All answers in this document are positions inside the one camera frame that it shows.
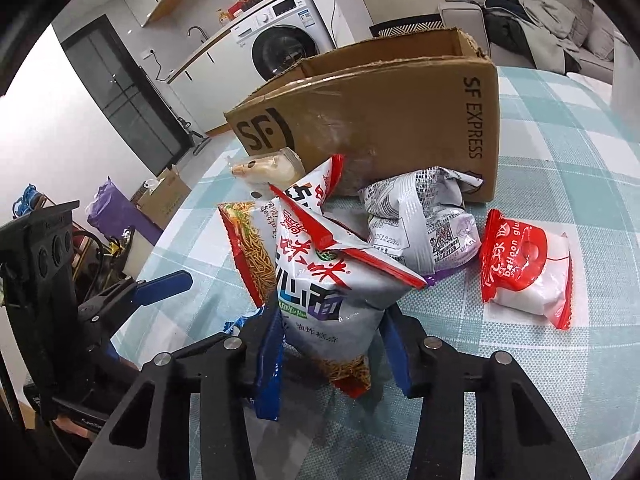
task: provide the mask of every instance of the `washing machine door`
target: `washing machine door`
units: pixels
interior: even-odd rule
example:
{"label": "washing machine door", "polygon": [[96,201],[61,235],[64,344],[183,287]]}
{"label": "washing machine door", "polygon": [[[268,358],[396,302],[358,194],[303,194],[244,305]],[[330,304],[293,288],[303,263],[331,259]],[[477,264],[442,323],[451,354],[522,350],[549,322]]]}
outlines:
{"label": "washing machine door", "polygon": [[265,81],[284,72],[297,60],[318,54],[316,42],[293,25],[277,25],[255,38],[254,66]]}

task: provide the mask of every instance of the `metal screw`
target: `metal screw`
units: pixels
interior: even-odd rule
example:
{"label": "metal screw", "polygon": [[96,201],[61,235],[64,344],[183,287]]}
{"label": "metal screw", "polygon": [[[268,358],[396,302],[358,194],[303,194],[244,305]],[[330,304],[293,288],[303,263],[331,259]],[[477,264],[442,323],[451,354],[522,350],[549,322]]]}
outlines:
{"label": "metal screw", "polygon": [[508,352],[503,352],[502,350],[500,350],[499,352],[495,353],[495,360],[498,361],[501,365],[508,365],[509,363],[511,363],[511,361],[513,361],[513,358]]}
{"label": "metal screw", "polygon": [[237,350],[242,346],[242,339],[239,337],[229,337],[223,343],[227,350]]}
{"label": "metal screw", "polygon": [[442,340],[437,338],[434,335],[430,335],[424,338],[424,341],[422,342],[427,348],[430,348],[431,350],[437,350],[438,348],[440,348],[442,346]]}
{"label": "metal screw", "polygon": [[154,364],[156,366],[164,366],[169,364],[171,361],[171,354],[169,352],[160,352],[156,357],[154,357]]}

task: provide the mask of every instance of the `sink faucet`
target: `sink faucet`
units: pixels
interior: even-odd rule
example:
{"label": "sink faucet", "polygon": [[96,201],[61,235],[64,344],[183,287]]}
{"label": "sink faucet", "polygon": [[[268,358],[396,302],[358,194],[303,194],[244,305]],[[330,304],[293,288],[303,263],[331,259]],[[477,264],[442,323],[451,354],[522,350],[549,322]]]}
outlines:
{"label": "sink faucet", "polygon": [[194,26],[194,27],[189,27],[189,30],[187,30],[187,36],[190,36],[190,35],[191,35],[191,31],[192,31],[194,28],[197,28],[197,29],[200,31],[200,33],[202,34],[202,37],[204,38],[203,40],[200,40],[202,43],[204,43],[205,41],[207,41],[207,40],[209,39],[209,37],[208,37],[208,36],[206,35],[206,33],[204,32],[204,30],[202,30],[200,27],[196,27],[196,26]]}

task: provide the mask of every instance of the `wooden countertop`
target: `wooden countertop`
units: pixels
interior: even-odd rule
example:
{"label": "wooden countertop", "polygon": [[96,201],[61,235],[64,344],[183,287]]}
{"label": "wooden countertop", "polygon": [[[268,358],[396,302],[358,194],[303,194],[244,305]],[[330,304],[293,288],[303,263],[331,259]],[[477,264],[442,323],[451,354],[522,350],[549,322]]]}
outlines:
{"label": "wooden countertop", "polygon": [[193,52],[178,68],[171,72],[167,83],[170,84],[178,75],[180,75],[191,63],[196,61],[202,54],[204,54],[207,50],[209,50],[213,45],[215,45],[218,41],[224,38],[230,31],[232,27],[235,27],[238,23],[242,22],[245,18],[251,16],[255,11],[260,10],[261,8],[273,3],[274,0],[263,0],[258,4],[255,4],[251,9],[247,12],[240,14],[237,18],[232,19],[229,23],[227,23],[224,27],[220,28],[213,36],[211,36],[207,41],[205,41],[202,46],[200,46],[195,52]]}

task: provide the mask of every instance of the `table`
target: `table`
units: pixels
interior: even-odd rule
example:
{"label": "table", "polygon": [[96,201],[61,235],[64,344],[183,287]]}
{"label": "table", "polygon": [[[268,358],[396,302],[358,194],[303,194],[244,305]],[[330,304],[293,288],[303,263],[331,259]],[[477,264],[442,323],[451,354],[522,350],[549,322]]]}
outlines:
{"label": "table", "polygon": [[[564,76],[499,68],[500,168],[496,199],[469,209],[479,226],[489,207],[549,231],[565,232],[574,258],[574,312],[568,332],[544,319],[483,306],[478,264],[436,287],[408,294],[404,313],[463,352],[512,353],[580,451],[591,478],[611,478],[640,436],[640,145],[596,94]],[[222,329],[251,301],[236,271],[216,205],[246,200],[227,157],[231,142],[193,189],[155,246],[140,278],[177,269],[189,292],[140,308],[114,336],[137,364]],[[354,207],[338,199],[338,206]],[[372,390],[352,400],[325,384],[284,384],[279,422],[246,412],[258,478],[404,479],[420,400],[395,386],[382,343],[370,351]],[[191,471],[200,477],[198,403],[192,403]],[[473,478],[475,415],[466,398],[463,478]]]}

